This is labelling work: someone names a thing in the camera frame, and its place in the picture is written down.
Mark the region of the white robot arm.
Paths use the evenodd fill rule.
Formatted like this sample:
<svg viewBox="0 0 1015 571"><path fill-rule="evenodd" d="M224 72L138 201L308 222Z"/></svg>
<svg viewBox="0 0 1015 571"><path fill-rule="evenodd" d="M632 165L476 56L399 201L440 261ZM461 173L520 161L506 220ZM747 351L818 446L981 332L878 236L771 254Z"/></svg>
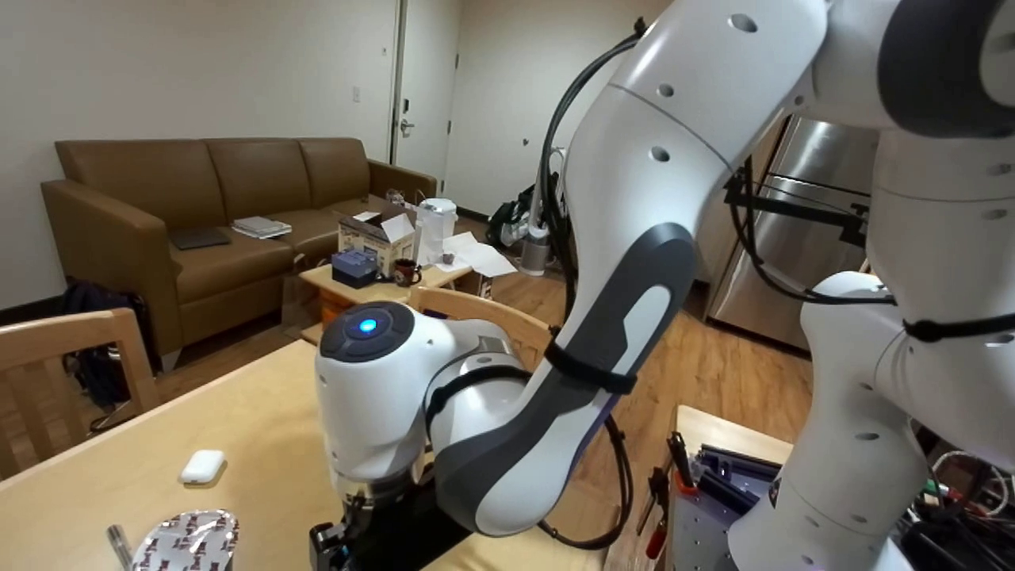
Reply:
<svg viewBox="0 0 1015 571"><path fill-rule="evenodd" d="M802 308L807 428L722 526L739 571L884 571L926 434L1015 466L1015 0L675 0L576 126L576 295L537 367L499 326L399 300L318 348L345 518L322 568L411 571L537 526L694 278L706 196L783 115L878 137L866 257Z"/></svg>

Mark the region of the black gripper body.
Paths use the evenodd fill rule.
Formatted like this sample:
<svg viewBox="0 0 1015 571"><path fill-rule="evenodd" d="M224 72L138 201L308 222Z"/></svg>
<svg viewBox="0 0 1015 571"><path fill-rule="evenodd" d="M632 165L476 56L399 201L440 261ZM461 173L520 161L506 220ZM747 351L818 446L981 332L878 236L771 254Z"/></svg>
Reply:
<svg viewBox="0 0 1015 571"><path fill-rule="evenodd" d="M380 500L352 496L339 524L308 529L310 571L422 571L465 529L451 521L430 487L410 487Z"/></svg>

